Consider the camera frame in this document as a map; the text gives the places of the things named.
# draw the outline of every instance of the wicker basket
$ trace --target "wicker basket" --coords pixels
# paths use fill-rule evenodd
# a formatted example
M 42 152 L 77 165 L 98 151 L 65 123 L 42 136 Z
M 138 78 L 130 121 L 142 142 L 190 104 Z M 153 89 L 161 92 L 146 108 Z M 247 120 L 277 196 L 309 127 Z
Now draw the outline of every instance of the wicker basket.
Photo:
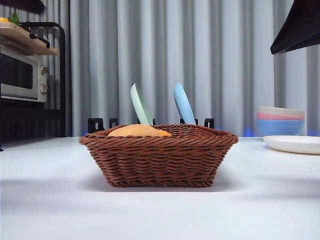
M 193 124 L 155 125 L 172 136 L 107 136 L 119 125 L 80 137 L 113 187 L 209 187 L 238 137 Z

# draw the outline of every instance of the oven door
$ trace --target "oven door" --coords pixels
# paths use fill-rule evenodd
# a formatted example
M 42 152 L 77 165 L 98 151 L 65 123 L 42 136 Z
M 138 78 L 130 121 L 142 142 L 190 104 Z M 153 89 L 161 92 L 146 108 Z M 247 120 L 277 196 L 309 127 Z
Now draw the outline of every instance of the oven door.
M 38 100 L 40 56 L 24 56 L 1 46 L 1 97 L 5 99 Z

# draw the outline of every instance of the toaster oven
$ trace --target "toaster oven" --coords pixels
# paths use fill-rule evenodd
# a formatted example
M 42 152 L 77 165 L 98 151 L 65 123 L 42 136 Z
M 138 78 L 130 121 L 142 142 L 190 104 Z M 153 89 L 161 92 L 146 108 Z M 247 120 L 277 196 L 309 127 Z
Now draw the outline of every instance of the toaster oven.
M 1 98 L 45 103 L 48 67 L 37 54 L 25 56 L 0 46 Z

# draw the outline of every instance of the blue bowl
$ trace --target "blue bowl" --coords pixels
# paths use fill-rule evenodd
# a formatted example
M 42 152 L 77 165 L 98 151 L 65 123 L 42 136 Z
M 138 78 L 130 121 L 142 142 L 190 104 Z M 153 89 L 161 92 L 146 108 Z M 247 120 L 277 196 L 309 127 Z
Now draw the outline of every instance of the blue bowl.
M 256 120 L 262 136 L 270 135 L 299 135 L 305 120 Z

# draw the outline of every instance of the table surface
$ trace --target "table surface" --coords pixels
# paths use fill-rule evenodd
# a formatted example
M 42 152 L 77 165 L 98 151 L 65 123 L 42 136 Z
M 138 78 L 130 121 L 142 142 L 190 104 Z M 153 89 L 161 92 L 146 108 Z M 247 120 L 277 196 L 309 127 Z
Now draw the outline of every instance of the table surface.
M 320 239 L 320 155 L 261 138 L 239 138 L 207 188 L 110 187 L 77 137 L 0 157 L 4 240 Z

